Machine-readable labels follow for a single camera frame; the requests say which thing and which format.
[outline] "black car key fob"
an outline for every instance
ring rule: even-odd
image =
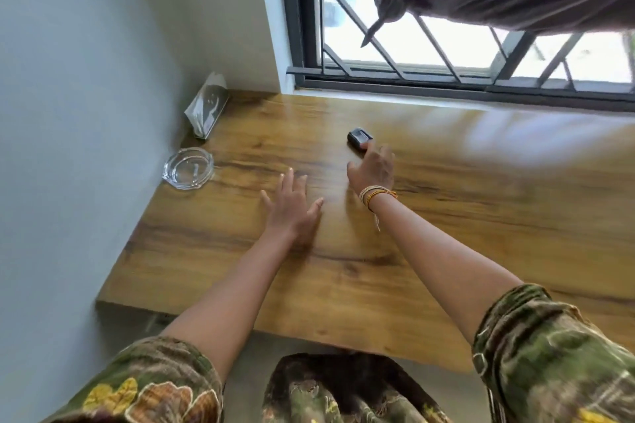
[[[349,144],[353,146],[356,151],[366,152],[366,149],[361,147],[363,142],[368,142],[373,138],[368,132],[363,130],[361,127],[357,127],[349,132],[347,139],[349,140]]]

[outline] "green floral shirt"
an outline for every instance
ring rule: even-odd
[[[635,357],[539,286],[519,286],[492,306],[473,361],[519,423],[635,422]],[[222,406],[210,361],[190,344],[155,337],[123,350],[45,422],[216,423]],[[449,423],[399,365],[365,353],[283,358],[262,421]]]

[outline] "sleeve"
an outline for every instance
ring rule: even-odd
[[[222,385],[210,360],[168,337],[125,348],[43,423],[217,423]]]
[[[633,354],[540,286],[519,286],[489,309],[472,359],[519,423],[635,421]]]

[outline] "clear glass dish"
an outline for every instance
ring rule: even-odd
[[[177,189],[198,189],[214,174],[214,158],[205,149],[187,147],[163,166],[163,179]]]

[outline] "wood grain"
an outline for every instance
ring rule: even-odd
[[[469,346],[347,187],[363,127],[396,154],[404,204],[635,350],[635,120],[235,93],[204,144],[211,182],[162,184],[99,299],[178,314],[258,238],[287,167],[324,196],[313,248],[283,264],[256,329],[469,370]]]

